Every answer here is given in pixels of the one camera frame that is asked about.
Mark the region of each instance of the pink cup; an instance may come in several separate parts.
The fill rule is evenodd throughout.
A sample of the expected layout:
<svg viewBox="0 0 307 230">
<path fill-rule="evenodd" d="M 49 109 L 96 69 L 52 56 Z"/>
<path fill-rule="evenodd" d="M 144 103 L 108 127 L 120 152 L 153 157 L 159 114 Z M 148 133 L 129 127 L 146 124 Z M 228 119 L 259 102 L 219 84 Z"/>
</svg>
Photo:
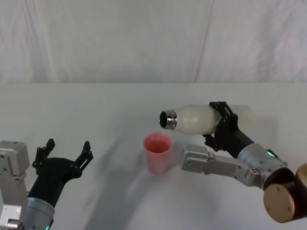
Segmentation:
<svg viewBox="0 0 307 230">
<path fill-rule="evenodd" d="M 154 174 L 165 173 L 170 166 L 172 139 L 164 133 L 151 133 L 143 142 L 148 170 Z"/>
</svg>

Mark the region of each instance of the white backdrop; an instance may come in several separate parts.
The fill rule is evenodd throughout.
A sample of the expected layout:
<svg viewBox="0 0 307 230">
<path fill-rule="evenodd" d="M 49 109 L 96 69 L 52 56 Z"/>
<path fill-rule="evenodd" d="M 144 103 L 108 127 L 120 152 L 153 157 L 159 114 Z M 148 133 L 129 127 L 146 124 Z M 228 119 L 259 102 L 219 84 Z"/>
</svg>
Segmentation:
<svg viewBox="0 0 307 230">
<path fill-rule="evenodd" d="M 306 81 L 306 0 L 0 0 L 0 81 Z"/>
</svg>

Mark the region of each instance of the white tabletop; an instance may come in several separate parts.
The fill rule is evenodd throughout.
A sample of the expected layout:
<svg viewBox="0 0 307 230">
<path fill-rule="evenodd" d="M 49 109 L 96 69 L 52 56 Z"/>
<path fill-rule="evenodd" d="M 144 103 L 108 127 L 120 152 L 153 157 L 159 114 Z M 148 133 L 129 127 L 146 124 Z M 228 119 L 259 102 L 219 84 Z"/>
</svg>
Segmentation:
<svg viewBox="0 0 307 230">
<path fill-rule="evenodd" d="M 177 144 L 172 169 L 160 176 L 147 172 L 142 140 L 161 130 L 162 110 L 210 101 L 247 104 L 257 117 L 248 135 L 295 172 L 307 162 L 306 93 L 307 84 L 298 83 L 0 85 L 0 139 L 26 143 L 31 163 L 49 138 L 56 142 L 50 157 L 71 160 L 90 141 L 94 159 L 65 185 L 54 230 L 305 229 L 306 219 L 274 222 L 258 188 L 181 171 L 180 145 L 203 145 L 200 136 L 166 131 Z M 29 168 L 28 189 L 35 178 Z"/>
</svg>

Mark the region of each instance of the brown cylindrical part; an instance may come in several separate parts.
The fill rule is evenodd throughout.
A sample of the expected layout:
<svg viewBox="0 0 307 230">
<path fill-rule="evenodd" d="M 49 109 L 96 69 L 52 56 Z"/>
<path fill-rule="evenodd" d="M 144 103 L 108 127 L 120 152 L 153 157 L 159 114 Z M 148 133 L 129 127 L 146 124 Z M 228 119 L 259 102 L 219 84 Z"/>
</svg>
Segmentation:
<svg viewBox="0 0 307 230">
<path fill-rule="evenodd" d="M 301 203 L 304 204 L 307 213 L 307 163 L 300 166 L 295 174 L 295 185 L 301 196 Z"/>
<path fill-rule="evenodd" d="M 280 223 L 299 219 L 307 214 L 294 182 L 268 186 L 264 191 L 263 203 L 271 218 Z"/>
</svg>

